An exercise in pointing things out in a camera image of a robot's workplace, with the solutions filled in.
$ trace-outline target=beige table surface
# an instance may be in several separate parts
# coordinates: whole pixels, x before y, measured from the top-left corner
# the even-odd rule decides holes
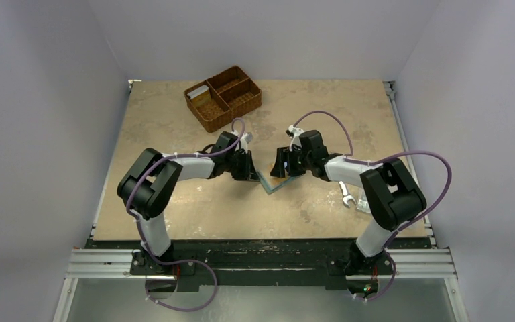
[[[95,240],[139,239],[116,188],[147,147],[163,153],[193,152],[214,143],[186,106],[183,90],[196,82],[137,82],[129,98]],[[254,140],[249,149],[258,170],[268,172],[276,148],[287,146],[285,130],[301,115],[321,109],[335,114],[351,134],[355,158],[377,160],[402,151],[389,100],[380,80],[257,80],[262,106],[244,116]],[[299,127],[317,129],[330,152],[348,153],[345,136],[330,117],[311,115]],[[357,189],[350,187],[357,196]],[[358,237],[371,217],[342,205],[336,182],[310,173],[271,195],[256,182],[230,174],[179,182],[165,212],[172,239],[269,239]],[[426,236],[422,222],[403,236]]]

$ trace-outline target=metal wrench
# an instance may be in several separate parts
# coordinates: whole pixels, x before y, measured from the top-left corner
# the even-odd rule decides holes
[[[353,195],[348,192],[346,184],[342,181],[339,181],[339,185],[341,186],[341,190],[343,191],[343,204],[345,207],[350,208],[349,204],[350,200],[356,205],[356,199],[354,199]]]

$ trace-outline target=purple cable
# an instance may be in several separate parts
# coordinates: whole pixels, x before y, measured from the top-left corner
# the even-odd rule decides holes
[[[311,111],[305,115],[303,115],[300,119],[297,120],[297,122],[295,122],[293,124],[294,127],[297,127],[297,125],[299,123],[301,123],[301,121],[305,118],[305,117],[308,117],[309,115],[311,114],[316,114],[316,113],[320,113],[320,114],[325,114],[325,115],[328,115],[330,117],[332,117],[340,126],[341,128],[343,129],[343,131],[345,132],[345,136],[347,138],[347,141],[348,141],[348,146],[350,147],[350,153],[349,154],[345,154],[345,156],[352,156],[352,153],[353,153],[353,150],[352,150],[352,140],[350,138],[350,135],[348,134],[348,131],[346,130],[346,127],[345,125],[343,124],[343,122],[341,122],[340,119],[338,119],[336,116],[334,116],[333,114],[330,114],[329,112],[326,112],[326,111]]]
[[[218,151],[215,153],[210,153],[210,154],[174,154],[174,155],[170,155],[170,156],[161,158],[160,160],[155,162],[150,168],[148,168],[147,171],[145,171],[145,173],[141,176],[141,178],[139,178],[139,180],[137,181],[137,184],[135,185],[135,187],[131,191],[131,194],[129,195],[129,199],[127,200],[127,203],[125,204],[127,213],[129,213],[133,218],[135,218],[135,222],[137,223],[137,230],[139,231],[139,236],[141,237],[141,242],[143,244],[143,248],[145,249],[145,251],[147,251],[147,253],[151,256],[153,261],[155,261],[155,263],[157,263],[159,265],[168,266],[168,265],[175,265],[175,264],[181,264],[181,263],[187,263],[187,262],[194,262],[194,263],[204,266],[210,272],[210,274],[212,275],[212,278],[214,279],[214,291],[212,292],[212,295],[206,302],[204,302],[203,304],[201,304],[197,307],[191,307],[191,308],[175,307],[175,306],[163,303],[163,302],[155,299],[154,297],[152,297],[149,294],[149,292],[147,292],[147,296],[148,296],[149,300],[153,301],[153,303],[155,303],[157,305],[161,305],[168,309],[172,309],[172,310],[180,311],[180,312],[194,312],[194,311],[203,309],[206,306],[208,306],[208,304],[210,304],[210,302],[212,302],[212,300],[216,297],[216,293],[218,292],[218,279],[217,279],[214,271],[212,271],[212,268],[210,266],[208,266],[208,264],[201,262],[200,260],[175,260],[173,262],[163,262],[163,261],[159,260],[157,258],[157,256],[153,253],[153,251],[151,251],[151,247],[149,247],[149,244],[147,243],[147,241],[145,239],[143,229],[141,228],[141,221],[140,221],[141,218],[139,215],[136,215],[135,213],[133,213],[133,211],[131,210],[131,203],[133,202],[133,199],[135,198],[135,195],[137,194],[137,190],[139,190],[139,187],[141,186],[141,184],[146,180],[146,178],[151,174],[151,172],[153,172],[163,162],[166,162],[166,161],[169,161],[169,160],[172,160],[175,158],[198,158],[198,157],[210,158],[213,156],[219,156],[221,154],[224,154],[225,152],[228,152],[229,150],[232,150],[240,142],[240,139],[245,132],[245,123],[239,117],[236,117],[232,121],[232,130],[234,129],[234,123],[236,121],[241,122],[241,132],[238,135],[237,139],[230,146],[226,147],[224,150],[221,150],[221,151]]]
[[[385,252],[385,254],[388,257],[388,259],[390,260],[390,265],[392,265],[392,276],[390,277],[390,281],[385,285],[385,287],[382,290],[378,291],[378,293],[376,293],[376,295],[374,295],[373,297],[367,299],[369,301],[376,300],[377,298],[384,295],[390,289],[390,287],[392,286],[392,283],[396,279],[396,262],[394,261],[394,259],[390,255],[390,253]]]

